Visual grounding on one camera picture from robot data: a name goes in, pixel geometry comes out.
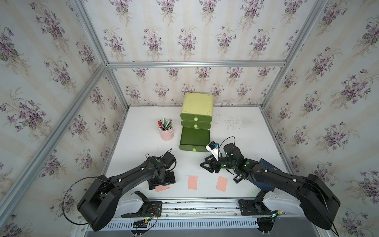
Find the green bottom drawer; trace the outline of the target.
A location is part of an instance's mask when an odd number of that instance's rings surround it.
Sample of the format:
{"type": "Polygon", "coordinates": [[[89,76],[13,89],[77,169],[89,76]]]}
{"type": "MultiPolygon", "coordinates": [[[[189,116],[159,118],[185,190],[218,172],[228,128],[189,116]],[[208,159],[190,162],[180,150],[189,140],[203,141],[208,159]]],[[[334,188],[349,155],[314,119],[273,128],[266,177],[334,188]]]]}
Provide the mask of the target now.
{"type": "Polygon", "coordinates": [[[210,143],[210,131],[195,128],[182,128],[179,149],[191,152],[208,152],[206,146],[210,143]]]}

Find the green drawer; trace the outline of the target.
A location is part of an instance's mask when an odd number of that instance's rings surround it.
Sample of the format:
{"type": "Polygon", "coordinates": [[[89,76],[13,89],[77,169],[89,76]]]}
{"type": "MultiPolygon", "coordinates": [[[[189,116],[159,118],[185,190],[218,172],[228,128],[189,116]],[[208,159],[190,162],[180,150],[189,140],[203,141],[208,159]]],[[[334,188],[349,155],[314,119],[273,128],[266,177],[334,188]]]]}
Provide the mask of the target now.
{"type": "Polygon", "coordinates": [[[192,129],[205,129],[205,130],[209,130],[211,128],[211,123],[199,122],[199,121],[182,120],[181,121],[181,125],[182,125],[182,127],[192,128],[192,129]]]}
{"type": "Polygon", "coordinates": [[[212,122],[212,116],[210,116],[210,115],[181,113],[180,117],[182,120],[185,120],[185,121],[192,121],[192,122],[197,121],[197,122],[203,122],[203,123],[211,123],[212,122]]]}
{"type": "Polygon", "coordinates": [[[206,146],[210,143],[210,131],[195,128],[182,128],[179,149],[191,152],[208,152],[206,146]]]}

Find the green top drawer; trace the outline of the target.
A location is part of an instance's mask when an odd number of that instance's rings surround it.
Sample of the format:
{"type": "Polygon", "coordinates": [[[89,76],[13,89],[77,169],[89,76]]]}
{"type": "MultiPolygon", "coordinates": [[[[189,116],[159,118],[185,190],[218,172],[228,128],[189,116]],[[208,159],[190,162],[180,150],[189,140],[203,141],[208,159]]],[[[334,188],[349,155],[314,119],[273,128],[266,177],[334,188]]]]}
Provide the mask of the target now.
{"type": "Polygon", "coordinates": [[[181,113],[180,117],[182,120],[185,120],[185,121],[192,121],[192,122],[197,121],[197,122],[203,122],[203,123],[211,123],[212,122],[212,116],[210,116],[210,115],[181,113]]]}

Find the yellow green drawer cabinet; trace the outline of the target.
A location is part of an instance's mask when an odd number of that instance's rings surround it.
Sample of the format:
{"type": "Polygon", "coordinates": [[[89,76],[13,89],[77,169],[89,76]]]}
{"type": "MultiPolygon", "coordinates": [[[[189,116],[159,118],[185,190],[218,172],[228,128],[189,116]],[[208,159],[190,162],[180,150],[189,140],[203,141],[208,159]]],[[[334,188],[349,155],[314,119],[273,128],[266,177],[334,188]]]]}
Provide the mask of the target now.
{"type": "Polygon", "coordinates": [[[210,115],[213,119],[213,95],[194,92],[186,93],[181,113],[210,115]]]}

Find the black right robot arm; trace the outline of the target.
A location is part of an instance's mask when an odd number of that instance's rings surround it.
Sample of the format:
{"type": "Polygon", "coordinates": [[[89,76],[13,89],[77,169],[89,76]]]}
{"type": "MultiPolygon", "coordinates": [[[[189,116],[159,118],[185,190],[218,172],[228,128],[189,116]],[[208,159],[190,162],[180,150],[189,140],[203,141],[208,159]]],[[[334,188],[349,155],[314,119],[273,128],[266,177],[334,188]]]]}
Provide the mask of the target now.
{"type": "Polygon", "coordinates": [[[334,226],[340,208],[337,196],[316,175],[307,177],[282,172],[267,163],[245,158],[233,143],[220,152],[205,158],[200,166],[210,173],[232,169],[235,183],[248,180],[260,191],[254,199],[239,200],[241,215],[270,215],[276,218],[279,211],[304,215],[312,224],[324,230],[334,226]]]}

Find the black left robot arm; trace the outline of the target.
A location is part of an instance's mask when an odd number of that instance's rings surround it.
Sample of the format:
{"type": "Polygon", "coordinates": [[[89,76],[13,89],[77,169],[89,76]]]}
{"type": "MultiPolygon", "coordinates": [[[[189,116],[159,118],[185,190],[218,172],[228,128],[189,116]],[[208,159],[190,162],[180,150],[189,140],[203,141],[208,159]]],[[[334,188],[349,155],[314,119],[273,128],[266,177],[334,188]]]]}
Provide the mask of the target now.
{"type": "Polygon", "coordinates": [[[145,181],[150,190],[174,184],[175,175],[170,167],[175,165],[174,155],[167,151],[160,157],[148,157],[141,165],[120,175],[95,177],[77,209],[92,230],[99,231],[112,220],[120,198],[131,189],[145,181]]]}

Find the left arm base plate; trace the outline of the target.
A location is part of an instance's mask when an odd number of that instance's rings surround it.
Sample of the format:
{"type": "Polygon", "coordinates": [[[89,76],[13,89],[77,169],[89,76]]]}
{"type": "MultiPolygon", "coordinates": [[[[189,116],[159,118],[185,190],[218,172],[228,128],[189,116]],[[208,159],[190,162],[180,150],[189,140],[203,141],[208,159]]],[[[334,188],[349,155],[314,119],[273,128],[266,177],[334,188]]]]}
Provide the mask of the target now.
{"type": "Polygon", "coordinates": [[[142,205],[142,207],[136,213],[127,213],[121,215],[122,218],[131,217],[161,217],[162,214],[162,202],[150,201],[142,205]]]}

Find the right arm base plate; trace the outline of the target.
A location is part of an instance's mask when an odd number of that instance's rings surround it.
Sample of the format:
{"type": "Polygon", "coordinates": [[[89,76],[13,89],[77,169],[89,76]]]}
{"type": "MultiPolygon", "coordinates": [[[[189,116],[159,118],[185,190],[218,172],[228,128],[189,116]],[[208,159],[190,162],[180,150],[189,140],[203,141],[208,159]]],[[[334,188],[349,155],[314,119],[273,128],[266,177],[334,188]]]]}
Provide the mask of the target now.
{"type": "Polygon", "coordinates": [[[261,200],[240,199],[238,206],[242,216],[278,216],[278,211],[269,210],[261,200]]]}

